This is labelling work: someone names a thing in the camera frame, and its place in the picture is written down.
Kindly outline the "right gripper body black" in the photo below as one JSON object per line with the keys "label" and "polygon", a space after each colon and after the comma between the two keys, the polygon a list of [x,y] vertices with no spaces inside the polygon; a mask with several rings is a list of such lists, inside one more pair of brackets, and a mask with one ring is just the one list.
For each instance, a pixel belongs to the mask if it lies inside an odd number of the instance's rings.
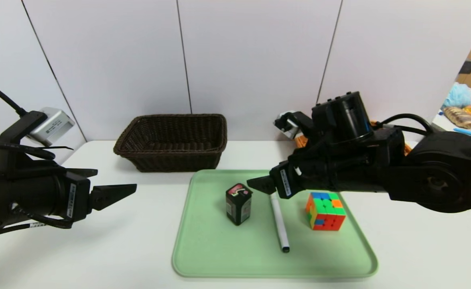
{"label": "right gripper body black", "polygon": [[269,176],[281,199],[291,199],[299,192],[314,188],[311,165],[312,161],[309,159],[290,156],[272,168]]}

